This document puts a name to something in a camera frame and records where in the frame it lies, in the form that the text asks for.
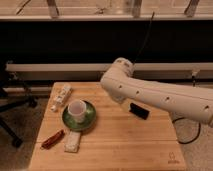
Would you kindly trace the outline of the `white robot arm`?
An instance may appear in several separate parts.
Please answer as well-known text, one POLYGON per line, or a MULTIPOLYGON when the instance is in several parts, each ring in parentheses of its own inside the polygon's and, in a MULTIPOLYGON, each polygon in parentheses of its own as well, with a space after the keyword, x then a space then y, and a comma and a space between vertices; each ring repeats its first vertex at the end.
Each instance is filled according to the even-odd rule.
POLYGON ((134 99, 213 127, 213 89, 135 79, 133 72, 131 61, 117 58, 100 84, 117 102, 134 99))

